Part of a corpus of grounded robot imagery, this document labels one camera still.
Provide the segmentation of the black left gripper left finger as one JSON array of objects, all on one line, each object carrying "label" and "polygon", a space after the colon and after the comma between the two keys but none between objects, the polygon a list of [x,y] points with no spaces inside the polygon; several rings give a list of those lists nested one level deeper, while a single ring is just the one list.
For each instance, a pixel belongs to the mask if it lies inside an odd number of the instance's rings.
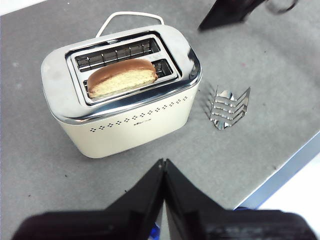
[{"label": "black left gripper left finger", "polygon": [[14,240],[146,240],[164,198],[159,159],[124,195],[102,210],[45,212],[26,218]]}]

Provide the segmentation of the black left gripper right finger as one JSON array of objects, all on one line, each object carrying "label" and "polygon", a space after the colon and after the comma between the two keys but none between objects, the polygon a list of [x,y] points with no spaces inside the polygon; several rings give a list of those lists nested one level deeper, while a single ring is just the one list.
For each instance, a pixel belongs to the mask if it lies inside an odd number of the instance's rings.
[{"label": "black left gripper right finger", "polygon": [[184,240],[314,240],[298,214],[280,210],[225,209],[166,159],[165,201]]}]

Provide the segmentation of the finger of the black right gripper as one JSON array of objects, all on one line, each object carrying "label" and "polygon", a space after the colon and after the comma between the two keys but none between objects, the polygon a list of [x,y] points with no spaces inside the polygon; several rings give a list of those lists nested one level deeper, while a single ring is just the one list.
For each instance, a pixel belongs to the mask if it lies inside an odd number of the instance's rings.
[{"label": "finger of the black right gripper", "polygon": [[243,23],[246,17],[263,2],[264,0],[216,0],[198,29],[206,31]]}]

